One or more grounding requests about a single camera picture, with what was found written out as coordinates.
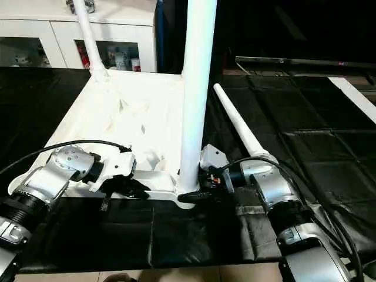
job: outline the black cable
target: black cable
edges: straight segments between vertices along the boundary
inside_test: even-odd
[[[330,238],[330,240],[332,240],[337,245],[337,247],[338,247],[338,248],[336,248],[337,252],[340,251],[340,253],[343,256],[347,256],[347,257],[351,256],[350,253],[347,251],[347,248],[346,248],[345,244],[343,242],[341,242],[341,240],[339,240],[338,238],[336,238],[336,236],[328,228],[326,228],[326,226],[323,225],[323,223],[317,217],[313,216],[312,220]]]
[[[34,151],[34,152],[32,152],[32,153],[30,153],[30,154],[28,154],[26,156],[23,156],[22,158],[14,161],[14,162],[12,162],[9,166],[6,166],[2,170],[0,170],[0,174],[3,174],[8,169],[11,169],[12,167],[14,167],[15,165],[17,165],[18,163],[23,162],[24,160],[26,160],[26,159],[34,156],[34,155],[38,155],[40,153],[43,153],[45,151],[49,151],[49,150],[52,150],[52,149],[56,149],[56,148],[60,148],[60,147],[68,146],[68,145],[81,144],[81,143],[98,143],[98,144],[105,144],[105,145],[109,145],[109,146],[114,146],[114,147],[119,148],[119,150],[120,150],[121,153],[123,153],[123,152],[130,152],[131,151],[127,147],[124,147],[122,145],[119,145],[119,144],[116,144],[116,143],[113,143],[113,142],[110,142],[110,141],[92,140],[92,139],[89,139],[89,140],[74,140],[74,141],[63,142],[63,143],[51,145],[51,146],[48,146],[48,147],[44,147],[44,148],[42,148],[40,150]]]
[[[220,169],[222,169],[222,170],[228,169],[232,165],[235,165],[236,163],[241,163],[241,162],[246,161],[246,160],[260,160],[262,162],[269,163],[269,164],[277,167],[278,169],[280,169],[283,173],[288,175],[289,178],[292,179],[294,183],[296,183],[294,178],[291,177],[291,173],[289,171],[287,171],[284,167],[282,167],[281,165],[279,165],[278,163],[276,163],[272,160],[269,160],[269,159],[266,159],[266,158],[263,158],[263,157],[245,157],[245,158],[242,158],[242,159],[239,159],[239,160],[235,160],[235,161],[223,166]],[[334,211],[331,208],[331,203],[327,200],[325,194],[318,187],[315,187],[315,189],[313,189],[313,187],[309,184],[309,182],[307,181],[307,179],[305,179],[305,177],[301,177],[300,174],[297,173],[291,166],[289,166],[289,169],[292,172],[294,172],[294,174],[300,179],[300,181],[302,181],[303,184],[314,195],[314,197],[317,199],[319,204],[321,204],[321,206],[323,207],[325,212],[328,214],[329,219],[333,222],[333,224],[335,224],[335,226],[339,229],[340,233],[342,233],[342,235],[345,237],[346,242],[347,242],[347,244],[348,244],[348,246],[351,250],[351,257],[349,257],[349,259],[354,261],[355,270],[357,272],[357,280],[358,280],[358,282],[364,282],[362,264],[361,264],[361,260],[359,258],[358,250],[357,250],[355,243],[352,240],[351,236],[348,234],[346,229],[343,227],[343,225],[339,221],[339,219],[337,219],[336,216],[334,215]],[[300,199],[302,200],[302,203],[303,203],[303,201],[305,201],[303,193],[301,192],[301,190],[299,189],[299,187],[297,185],[295,185],[293,187],[296,188],[296,191],[297,191],[297,193],[298,193],[298,195],[299,195],[299,197],[300,197]]]

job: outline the table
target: table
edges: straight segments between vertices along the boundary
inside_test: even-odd
[[[0,69],[0,164],[42,147],[89,78],[85,70]],[[260,143],[330,198],[364,261],[376,257],[376,125],[327,78],[221,76]],[[213,91],[203,144],[247,156]],[[3,175],[8,182],[32,160]],[[319,215],[320,206],[304,190]],[[105,271],[277,261],[275,234],[255,192],[237,206],[181,210],[170,202],[64,198],[35,232],[24,273]]]

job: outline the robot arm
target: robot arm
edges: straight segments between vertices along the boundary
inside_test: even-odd
[[[263,156],[276,162],[271,155]],[[284,256],[280,270],[284,281],[348,282],[351,276],[328,241],[312,221],[296,191],[275,166],[259,160],[241,162],[230,169],[238,183],[256,184],[277,244]]]
[[[270,154],[258,157],[277,163]],[[327,236],[313,222],[311,211],[303,205],[277,167],[262,160],[245,160],[228,165],[226,155],[212,145],[203,149],[200,165],[207,171],[210,187],[180,195],[179,200],[197,203],[215,198],[221,189],[232,193],[236,187],[256,187],[277,235],[277,244],[283,256],[280,270],[284,282],[351,281],[348,270]]]
[[[131,152],[101,162],[99,155],[87,153],[74,145],[53,151],[46,165],[28,174],[0,204],[0,281],[13,280],[19,269],[16,255],[70,181],[87,183],[95,192],[112,178],[120,179],[122,184],[135,182],[131,180],[135,167],[135,156]],[[110,196],[114,191],[102,192]]]

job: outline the white pipe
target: white pipe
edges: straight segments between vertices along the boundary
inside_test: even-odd
[[[213,48],[217,0],[189,0],[184,55],[184,108],[180,177],[176,192],[198,189],[207,87]]]
[[[83,41],[85,42],[86,51],[89,56],[90,73],[92,75],[94,75],[95,73],[97,78],[101,75],[108,76],[106,68],[100,58],[98,47],[96,46],[96,42],[94,40],[85,2],[84,0],[73,0],[73,3],[75,4],[75,10],[81,27]]]
[[[240,116],[239,112],[236,110],[232,104],[229,97],[224,92],[223,88],[217,83],[214,85],[214,90],[217,93],[227,115],[229,116],[231,122],[233,123],[237,133],[240,136],[241,141],[243,141],[247,151],[250,156],[268,155],[269,152],[266,151],[257,140],[253,132],[245,123],[244,119]]]

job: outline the tiled floor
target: tiled floor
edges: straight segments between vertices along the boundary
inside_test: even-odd
[[[15,282],[103,282],[110,275],[120,273],[127,273],[139,282],[282,282],[276,263],[92,273],[22,274],[16,276]]]

